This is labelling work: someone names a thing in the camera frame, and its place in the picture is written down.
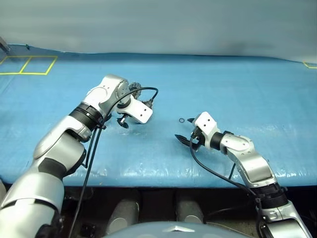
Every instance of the dark floor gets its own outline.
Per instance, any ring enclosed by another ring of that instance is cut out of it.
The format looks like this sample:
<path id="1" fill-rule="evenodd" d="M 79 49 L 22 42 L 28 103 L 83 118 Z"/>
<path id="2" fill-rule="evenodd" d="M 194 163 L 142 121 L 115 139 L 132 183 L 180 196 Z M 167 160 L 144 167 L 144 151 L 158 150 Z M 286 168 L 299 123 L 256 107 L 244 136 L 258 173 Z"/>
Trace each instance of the dark floor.
<path id="1" fill-rule="evenodd" d="M 78 191 L 80 188 L 66 188 L 66 195 L 72 200 L 65 200 L 62 215 L 64 229 L 62 237 L 67 237 L 71 220 L 74 215 Z M 139 222 L 150 221 L 175 221 L 175 196 L 186 194 L 195 199 L 203 211 L 207 224 L 216 223 L 238 230 L 251 237 L 258 237 L 256 233 L 256 212 L 253 203 L 248 203 L 248 198 L 243 191 L 238 189 L 138 189 L 141 194 L 141 207 Z M 94 188 L 89 189 L 87 200 L 82 204 L 82 209 L 76 223 L 73 238 L 79 235 L 82 224 L 96 226 L 95 236 L 100 238 L 105 235 L 107 222 L 116 204 L 128 194 L 130 188 Z M 316 237 L 316 187 L 292 187 L 287 196 L 293 201 L 299 214 Z M 215 213 L 228 207 L 240 208 Z"/>

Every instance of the silver robotic arm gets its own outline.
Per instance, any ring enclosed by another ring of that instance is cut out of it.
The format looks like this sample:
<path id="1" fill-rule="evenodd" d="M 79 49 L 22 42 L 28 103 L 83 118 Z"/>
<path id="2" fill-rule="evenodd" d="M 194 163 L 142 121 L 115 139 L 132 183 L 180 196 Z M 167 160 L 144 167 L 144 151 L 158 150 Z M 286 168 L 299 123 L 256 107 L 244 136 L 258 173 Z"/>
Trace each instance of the silver robotic arm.
<path id="1" fill-rule="evenodd" d="M 103 126 L 112 109 L 146 123 L 153 111 L 129 93 L 128 81 L 107 75 L 38 143 L 30 169 L 10 188 L 0 208 L 1 238 L 55 238 L 61 229 L 62 179 L 86 157 L 82 142 Z"/>
<path id="2" fill-rule="evenodd" d="M 195 125 L 191 137 L 208 149 L 220 150 L 237 166 L 244 184 L 255 195 L 260 227 L 265 238 L 312 238 L 293 203 L 287 200 L 284 189 L 277 183 L 276 177 L 264 159 L 256 152 L 252 140 L 245 136 L 236 136 L 229 131 L 220 133 L 216 121 L 203 112 L 195 119 L 189 119 Z M 189 141 L 180 135 L 176 137 L 185 145 Z"/>

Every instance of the yellow tape line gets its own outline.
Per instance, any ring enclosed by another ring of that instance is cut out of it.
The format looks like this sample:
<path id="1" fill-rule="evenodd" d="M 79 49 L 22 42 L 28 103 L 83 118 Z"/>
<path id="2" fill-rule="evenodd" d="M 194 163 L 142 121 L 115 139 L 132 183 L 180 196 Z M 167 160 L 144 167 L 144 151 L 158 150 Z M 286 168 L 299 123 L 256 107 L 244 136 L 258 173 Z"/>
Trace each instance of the yellow tape line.
<path id="1" fill-rule="evenodd" d="M 6 56 L 0 61 L 0 64 L 2 64 L 7 58 L 28 58 L 28 60 L 25 62 L 25 64 L 22 66 L 19 72 L 6 72 L 6 73 L 0 73 L 0 75 L 47 75 L 50 72 L 53 65 L 55 64 L 58 57 L 57 56 Z M 54 58 L 54 60 L 52 61 L 49 68 L 45 72 L 23 72 L 23 70 L 31 61 L 32 58 Z"/>
<path id="2" fill-rule="evenodd" d="M 308 65 L 305 61 L 303 62 L 303 64 L 304 64 L 307 68 L 317 68 L 317 66 L 310 66 L 310 65 Z"/>

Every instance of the robotic arm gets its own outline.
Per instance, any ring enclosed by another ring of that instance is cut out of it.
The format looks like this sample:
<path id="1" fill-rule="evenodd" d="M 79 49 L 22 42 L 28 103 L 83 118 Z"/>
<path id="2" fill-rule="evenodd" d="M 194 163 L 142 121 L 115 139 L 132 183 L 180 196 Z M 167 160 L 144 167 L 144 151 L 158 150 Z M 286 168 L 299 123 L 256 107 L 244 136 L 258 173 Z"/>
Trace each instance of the robotic arm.
<path id="1" fill-rule="evenodd" d="M 201 145 L 210 150 L 220 150 L 236 164 L 244 184 L 258 201 L 257 211 L 264 224 L 260 230 L 264 237 L 312 238 L 267 161 L 256 152 L 252 140 L 228 131 L 221 133 L 216 121 L 207 112 L 188 121 L 195 125 L 191 134 L 192 139 L 198 140 L 197 144 L 192 144 L 195 150 Z M 184 136 L 176 137 L 183 144 L 190 145 Z"/>
<path id="2" fill-rule="evenodd" d="M 0 237 L 55 238 L 62 227 L 62 179 L 74 173 L 86 157 L 82 142 L 110 118 L 112 109 L 140 123 L 151 117 L 153 99 L 136 100 L 128 81 L 107 75 L 84 100 L 38 143 L 33 164 L 8 191 L 0 208 Z"/>

